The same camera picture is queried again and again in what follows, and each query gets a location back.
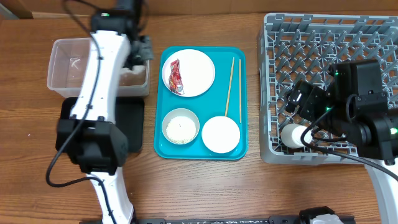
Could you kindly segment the white cup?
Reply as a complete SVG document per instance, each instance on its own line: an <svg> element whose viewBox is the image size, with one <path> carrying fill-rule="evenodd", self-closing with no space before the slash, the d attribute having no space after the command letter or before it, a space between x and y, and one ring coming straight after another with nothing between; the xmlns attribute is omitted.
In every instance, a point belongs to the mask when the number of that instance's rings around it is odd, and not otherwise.
<svg viewBox="0 0 398 224"><path fill-rule="evenodd" d="M306 126L299 124L288 124L284 126L281 132L282 143L292 149L304 147L305 145L301 141L301 136L306 129Z"/></svg>

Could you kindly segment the red snack wrapper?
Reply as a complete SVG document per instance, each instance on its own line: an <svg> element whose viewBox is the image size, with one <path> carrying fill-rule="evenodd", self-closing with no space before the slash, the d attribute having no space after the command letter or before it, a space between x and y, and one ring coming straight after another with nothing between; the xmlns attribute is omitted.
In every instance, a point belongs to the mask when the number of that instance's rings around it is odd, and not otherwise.
<svg viewBox="0 0 398 224"><path fill-rule="evenodd" d="M180 60L176 59L170 64L171 73L169 76L169 87L172 93L184 95L183 83L180 74Z"/></svg>

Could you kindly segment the grey bowl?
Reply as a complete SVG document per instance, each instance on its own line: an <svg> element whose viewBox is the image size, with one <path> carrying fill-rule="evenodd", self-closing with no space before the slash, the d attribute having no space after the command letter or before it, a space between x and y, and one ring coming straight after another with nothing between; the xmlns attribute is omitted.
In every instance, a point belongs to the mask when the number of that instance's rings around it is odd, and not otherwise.
<svg viewBox="0 0 398 224"><path fill-rule="evenodd" d="M167 126L167 124L170 122L170 120L172 118L177 117L177 116L186 116L186 117L188 117L188 118L190 118L190 119L192 119L194 121L194 123L196 125L196 136L193 138L193 140L194 140L197 137L198 133L199 133L200 122L199 122L198 117L196 116L196 114L194 112L192 112L191 110L188 110L186 108L177 108L177 109L174 109L174 110L168 112L165 115L165 117L164 117L164 119L162 121L162 133L163 133L164 137L166 138L166 140L171 142L169 140L169 138L167 137L167 135L166 135L166 131L165 131L166 130L166 126Z"/></svg>

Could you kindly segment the wooden chopstick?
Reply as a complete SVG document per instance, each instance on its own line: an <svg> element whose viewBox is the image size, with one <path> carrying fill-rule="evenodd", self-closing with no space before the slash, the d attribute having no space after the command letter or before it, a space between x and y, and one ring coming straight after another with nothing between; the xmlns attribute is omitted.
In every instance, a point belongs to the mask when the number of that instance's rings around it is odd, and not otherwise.
<svg viewBox="0 0 398 224"><path fill-rule="evenodd" d="M224 115L228 116L228 109L229 109L229 99L230 99L230 94L231 94L231 85L233 81L233 72L234 72L234 61L235 58L233 57L232 62L231 62L231 71L230 71L230 76L229 76L229 85L228 85L228 94L227 94L227 100L226 100L226 108Z"/></svg>

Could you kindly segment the white pink bowl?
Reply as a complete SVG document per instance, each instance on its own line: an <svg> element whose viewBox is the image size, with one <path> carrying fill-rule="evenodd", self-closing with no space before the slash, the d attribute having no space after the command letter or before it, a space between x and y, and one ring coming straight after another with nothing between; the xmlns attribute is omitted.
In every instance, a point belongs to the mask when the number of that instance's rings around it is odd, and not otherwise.
<svg viewBox="0 0 398 224"><path fill-rule="evenodd" d="M215 116L203 126L201 138L205 146L217 154L231 152L240 142L239 126L231 118Z"/></svg>

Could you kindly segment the white napkin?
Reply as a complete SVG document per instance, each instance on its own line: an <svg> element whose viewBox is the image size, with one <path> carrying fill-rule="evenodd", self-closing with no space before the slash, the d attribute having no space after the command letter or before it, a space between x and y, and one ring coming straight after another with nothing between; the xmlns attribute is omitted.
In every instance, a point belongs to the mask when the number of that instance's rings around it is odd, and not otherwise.
<svg viewBox="0 0 398 224"><path fill-rule="evenodd" d="M146 80L146 66L135 65L132 70L129 68L122 68L120 70L119 85L133 86L142 85Z"/></svg>

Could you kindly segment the white rice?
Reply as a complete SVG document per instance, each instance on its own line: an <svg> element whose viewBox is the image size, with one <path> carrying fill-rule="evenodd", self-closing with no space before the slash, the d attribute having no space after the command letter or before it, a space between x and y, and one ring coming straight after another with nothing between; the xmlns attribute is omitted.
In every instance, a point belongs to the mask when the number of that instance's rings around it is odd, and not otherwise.
<svg viewBox="0 0 398 224"><path fill-rule="evenodd" d="M172 143L186 144L196 136L196 125L186 116L177 116L170 120L165 131Z"/></svg>

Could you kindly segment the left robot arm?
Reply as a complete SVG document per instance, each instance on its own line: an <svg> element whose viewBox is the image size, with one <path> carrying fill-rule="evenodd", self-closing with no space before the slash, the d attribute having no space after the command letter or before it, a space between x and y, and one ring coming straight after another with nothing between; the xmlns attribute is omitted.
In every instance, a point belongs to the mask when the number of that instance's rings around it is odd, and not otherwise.
<svg viewBox="0 0 398 224"><path fill-rule="evenodd" d="M144 134L144 100L121 90L127 73L148 72L154 58L140 23L144 1L118 1L111 9L97 7L85 32L90 51L83 84L76 98L67 98L57 124L56 150L92 183L102 210L102 223L135 223L126 190L123 165L140 153Z"/></svg>

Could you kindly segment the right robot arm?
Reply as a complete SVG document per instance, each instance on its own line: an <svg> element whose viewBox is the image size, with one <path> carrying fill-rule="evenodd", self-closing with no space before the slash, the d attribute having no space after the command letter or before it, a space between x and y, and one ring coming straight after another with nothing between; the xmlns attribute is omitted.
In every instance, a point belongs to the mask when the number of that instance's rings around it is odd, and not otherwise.
<svg viewBox="0 0 398 224"><path fill-rule="evenodd" d="M376 191L381 221L397 223L397 109L388 107L380 64L376 59L330 65L333 82L323 90L306 81L285 94L286 111L310 122L300 142L314 151L364 164ZM357 156L306 142L310 134L325 130L330 142L347 141Z"/></svg>

